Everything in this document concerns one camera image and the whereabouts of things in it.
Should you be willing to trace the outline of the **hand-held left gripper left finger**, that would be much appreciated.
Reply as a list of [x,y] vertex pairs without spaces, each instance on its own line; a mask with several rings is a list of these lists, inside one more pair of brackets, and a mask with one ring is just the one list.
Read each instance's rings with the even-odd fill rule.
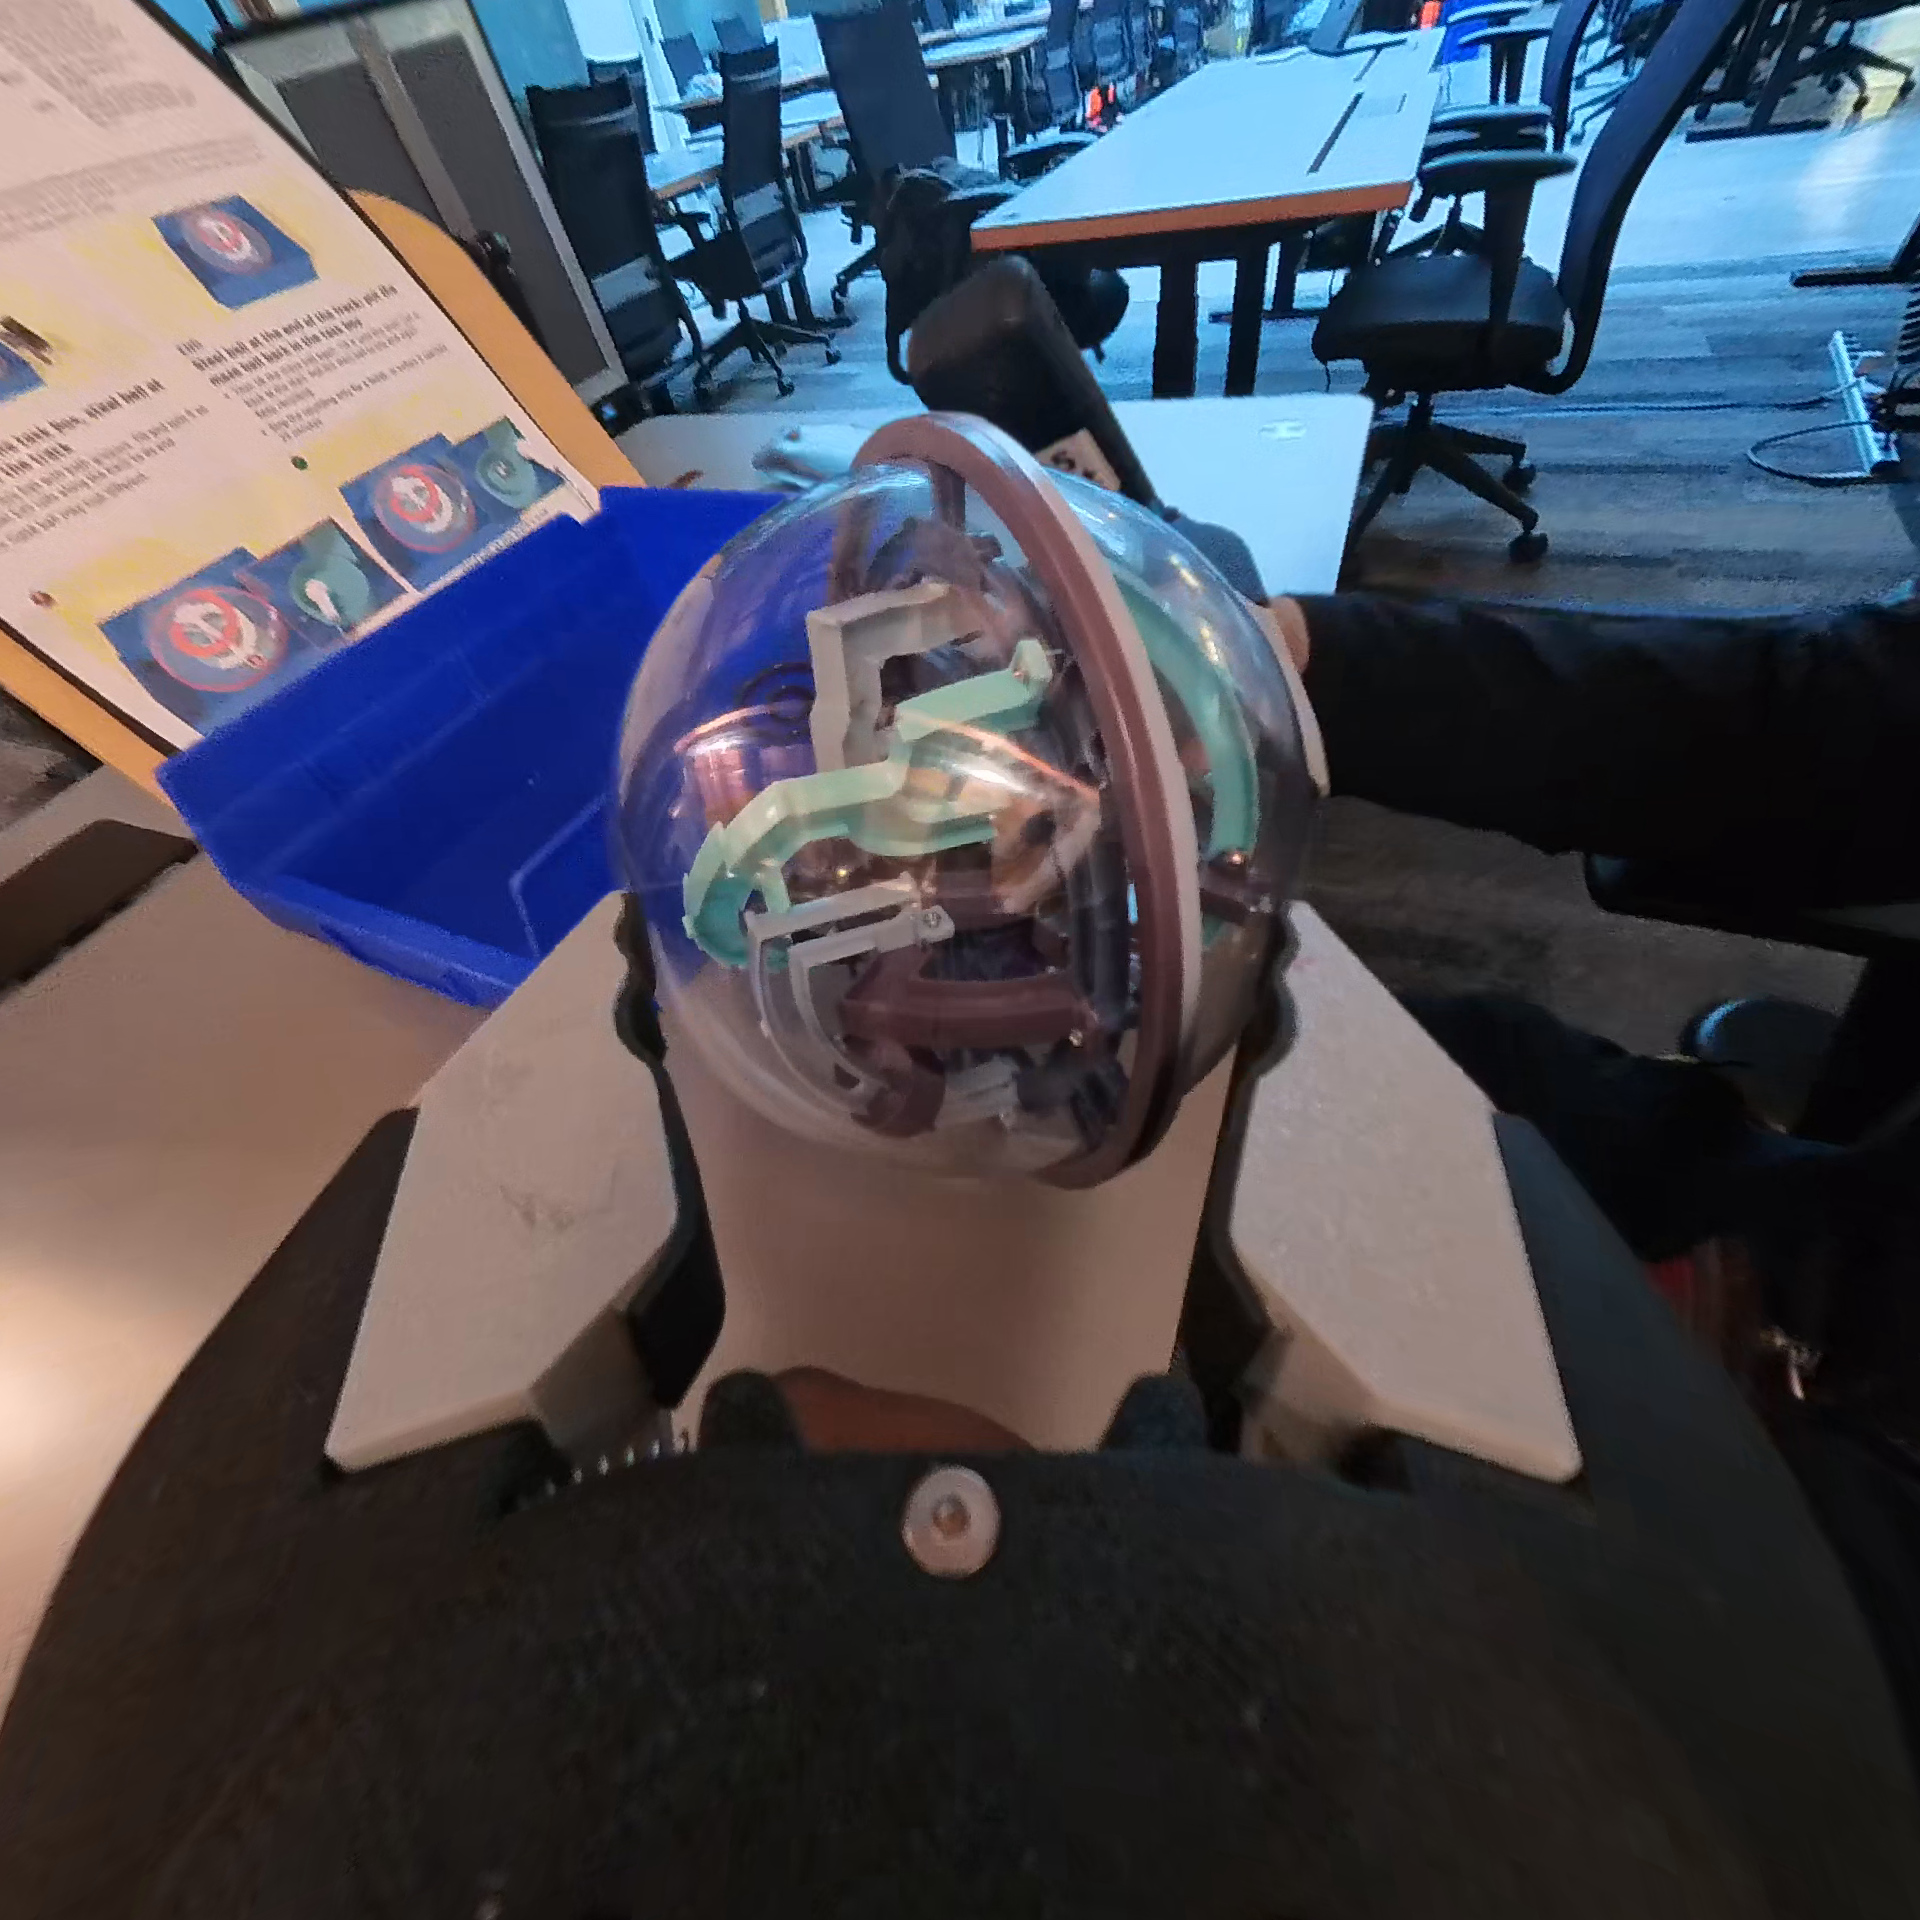
[[607,895],[420,1088],[328,1429],[372,1471],[504,1427],[574,1467],[668,1453],[678,1400],[638,1308],[684,1203],[658,1078],[615,1029]]

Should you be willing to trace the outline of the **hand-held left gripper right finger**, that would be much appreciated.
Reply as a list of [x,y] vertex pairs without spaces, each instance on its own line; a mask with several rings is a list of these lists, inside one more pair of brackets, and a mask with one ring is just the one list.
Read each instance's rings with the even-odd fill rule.
[[1214,1445],[1334,1464],[1401,1437],[1577,1479],[1511,1196],[1494,1109],[1295,905],[1232,1059],[1183,1304]]

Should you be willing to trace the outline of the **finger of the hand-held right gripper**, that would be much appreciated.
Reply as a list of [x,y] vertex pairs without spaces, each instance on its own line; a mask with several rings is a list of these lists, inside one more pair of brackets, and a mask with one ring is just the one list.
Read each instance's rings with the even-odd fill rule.
[[1312,786],[1321,799],[1332,795],[1332,772],[1327,762],[1324,737],[1310,703],[1306,668],[1310,663],[1310,629],[1303,607],[1294,598],[1270,599],[1270,636],[1277,658],[1283,661],[1287,694],[1294,709],[1295,725],[1301,737],[1303,754]]

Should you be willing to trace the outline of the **clear plastic maze ball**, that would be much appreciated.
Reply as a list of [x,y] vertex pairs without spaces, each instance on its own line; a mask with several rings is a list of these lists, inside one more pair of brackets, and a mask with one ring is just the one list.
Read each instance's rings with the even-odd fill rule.
[[1256,1021],[1319,802],[1265,607],[922,414],[679,592],[612,841],[665,1044],[759,1117],[1088,1188]]

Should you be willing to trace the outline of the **person's right forearm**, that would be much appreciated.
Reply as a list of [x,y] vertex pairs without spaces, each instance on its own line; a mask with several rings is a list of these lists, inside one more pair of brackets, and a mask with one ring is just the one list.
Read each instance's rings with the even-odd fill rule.
[[1279,602],[1339,799],[1806,907],[1916,902],[1916,594],[1767,617]]

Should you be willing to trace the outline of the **person's left hand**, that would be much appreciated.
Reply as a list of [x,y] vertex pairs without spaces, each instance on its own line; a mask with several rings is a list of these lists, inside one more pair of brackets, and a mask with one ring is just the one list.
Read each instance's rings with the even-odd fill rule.
[[774,1377],[791,1420],[814,1453],[974,1456],[1030,1453],[1012,1427],[969,1404],[876,1388],[820,1367]]

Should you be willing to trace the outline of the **orange-edged office desk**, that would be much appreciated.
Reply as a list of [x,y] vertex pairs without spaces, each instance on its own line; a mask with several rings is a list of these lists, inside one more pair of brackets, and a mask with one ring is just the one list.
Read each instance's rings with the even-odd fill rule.
[[1235,268],[1224,396],[1252,396],[1269,258],[1411,202],[1442,97],[1442,32],[1212,61],[973,224],[978,258],[1152,268],[1152,396],[1196,395],[1201,268]]

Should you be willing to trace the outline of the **person's dark trousers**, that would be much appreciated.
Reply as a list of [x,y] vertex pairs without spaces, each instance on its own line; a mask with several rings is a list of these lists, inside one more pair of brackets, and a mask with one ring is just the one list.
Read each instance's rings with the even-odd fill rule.
[[1858,1145],[1762,1123],[1732,1078],[1517,996],[1405,996],[1498,1114],[1528,1121],[1814,1479],[1916,1525],[1916,1109]]

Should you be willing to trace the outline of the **black office chair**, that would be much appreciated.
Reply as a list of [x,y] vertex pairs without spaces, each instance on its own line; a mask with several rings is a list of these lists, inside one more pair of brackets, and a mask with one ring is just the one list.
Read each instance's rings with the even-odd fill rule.
[[722,57],[722,155],[709,224],[655,181],[636,82],[531,89],[540,172],[590,276],[636,405],[671,412],[688,377],[700,410],[747,354],[793,392],[791,349],[840,360],[808,306],[808,236],[787,177],[782,68],[774,44]]
[[1360,395],[1376,410],[1360,461],[1376,481],[1349,541],[1434,472],[1515,522],[1513,564],[1548,556],[1526,445],[1440,419],[1436,405],[1508,390],[1561,396],[1582,377],[1627,213],[1745,13],[1738,2],[1681,5],[1582,157],[1485,150],[1429,165],[1440,198],[1481,199],[1480,242],[1360,267],[1310,342],[1322,368],[1362,369]]

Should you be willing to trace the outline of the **blue plastic bin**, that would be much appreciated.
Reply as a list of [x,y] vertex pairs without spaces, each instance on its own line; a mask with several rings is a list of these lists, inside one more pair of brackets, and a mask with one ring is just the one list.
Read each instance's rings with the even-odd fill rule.
[[490,1011],[612,893],[623,710],[676,598],[778,492],[610,489],[158,772],[265,918]]

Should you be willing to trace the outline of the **grey office partition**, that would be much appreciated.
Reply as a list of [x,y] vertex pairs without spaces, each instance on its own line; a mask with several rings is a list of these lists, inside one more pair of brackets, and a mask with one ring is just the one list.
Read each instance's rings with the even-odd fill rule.
[[507,273],[582,401],[601,410],[628,387],[475,5],[255,5],[213,50],[337,187],[433,220]]

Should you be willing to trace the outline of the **white power strip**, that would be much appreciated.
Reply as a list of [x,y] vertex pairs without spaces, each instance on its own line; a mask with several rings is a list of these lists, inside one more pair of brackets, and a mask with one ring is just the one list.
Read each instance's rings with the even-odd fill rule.
[[1903,366],[1890,350],[1873,350],[1839,327],[1828,338],[1832,392],[1839,406],[1836,433],[1846,449],[1846,463],[1819,474],[1828,487],[1870,487],[1890,483],[1906,470],[1906,433],[1901,406]]

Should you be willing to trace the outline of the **printed instruction sheet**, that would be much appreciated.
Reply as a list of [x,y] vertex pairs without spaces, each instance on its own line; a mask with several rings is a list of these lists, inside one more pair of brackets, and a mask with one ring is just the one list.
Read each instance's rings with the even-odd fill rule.
[[634,463],[457,239],[150,5],[3,7],[5,694],[163,759]]

